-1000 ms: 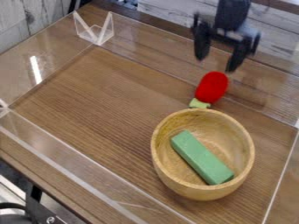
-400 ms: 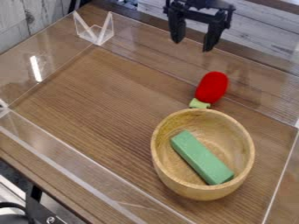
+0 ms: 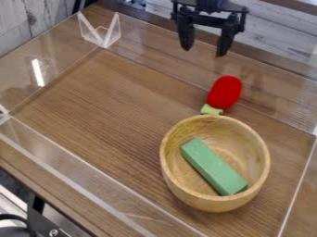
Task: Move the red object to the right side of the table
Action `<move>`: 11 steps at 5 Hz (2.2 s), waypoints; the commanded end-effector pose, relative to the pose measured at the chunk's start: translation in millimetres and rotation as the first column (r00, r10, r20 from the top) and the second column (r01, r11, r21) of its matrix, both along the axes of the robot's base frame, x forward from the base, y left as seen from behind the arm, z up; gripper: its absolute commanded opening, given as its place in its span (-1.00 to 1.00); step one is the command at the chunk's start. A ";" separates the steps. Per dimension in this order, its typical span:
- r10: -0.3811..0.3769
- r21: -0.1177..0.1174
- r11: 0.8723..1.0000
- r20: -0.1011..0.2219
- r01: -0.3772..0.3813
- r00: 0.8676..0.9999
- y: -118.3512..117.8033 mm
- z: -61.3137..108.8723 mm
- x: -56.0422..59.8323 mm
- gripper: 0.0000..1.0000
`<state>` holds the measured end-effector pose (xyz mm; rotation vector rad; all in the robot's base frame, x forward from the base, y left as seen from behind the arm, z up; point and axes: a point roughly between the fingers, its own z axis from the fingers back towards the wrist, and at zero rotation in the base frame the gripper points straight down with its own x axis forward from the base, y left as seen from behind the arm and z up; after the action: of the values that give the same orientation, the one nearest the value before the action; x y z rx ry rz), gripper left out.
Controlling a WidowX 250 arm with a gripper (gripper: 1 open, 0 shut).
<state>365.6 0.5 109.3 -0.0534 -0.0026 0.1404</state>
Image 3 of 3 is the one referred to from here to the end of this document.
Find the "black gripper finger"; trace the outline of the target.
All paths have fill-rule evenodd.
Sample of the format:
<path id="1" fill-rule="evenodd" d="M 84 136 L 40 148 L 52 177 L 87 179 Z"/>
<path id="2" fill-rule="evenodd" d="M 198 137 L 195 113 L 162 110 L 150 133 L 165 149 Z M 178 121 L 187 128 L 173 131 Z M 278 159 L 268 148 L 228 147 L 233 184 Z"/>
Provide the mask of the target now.
<path id="1" fill-rule="evenodd" d="M 217 42 L 217 53 L 216 53 L 217 57 L 222 57 L 226 55 L 228 50 L 232 47 L 234 37 L 238 33 L 240 33 L 240 28 L 237 26 L 222 27 L 221 36 L 220 36 L 218 42 Z"/>
<path id="2" fill-rule="evenodd" d="M 182 48 L 189 51 L 194 44 L 195 28 L 189 15 L 177 15 L 177 31 Z"/>

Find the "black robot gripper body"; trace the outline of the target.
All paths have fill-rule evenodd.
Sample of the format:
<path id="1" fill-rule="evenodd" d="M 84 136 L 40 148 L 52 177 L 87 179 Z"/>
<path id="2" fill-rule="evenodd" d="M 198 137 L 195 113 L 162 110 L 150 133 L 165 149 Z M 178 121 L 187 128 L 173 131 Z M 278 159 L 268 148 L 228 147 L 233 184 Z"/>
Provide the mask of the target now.
<path id="1" fill-rule="evenodd" d="M 171 20 L 185 31 L 195 25 L 244 32 L 249 9 L 230 0 L 171 0 Z"/>

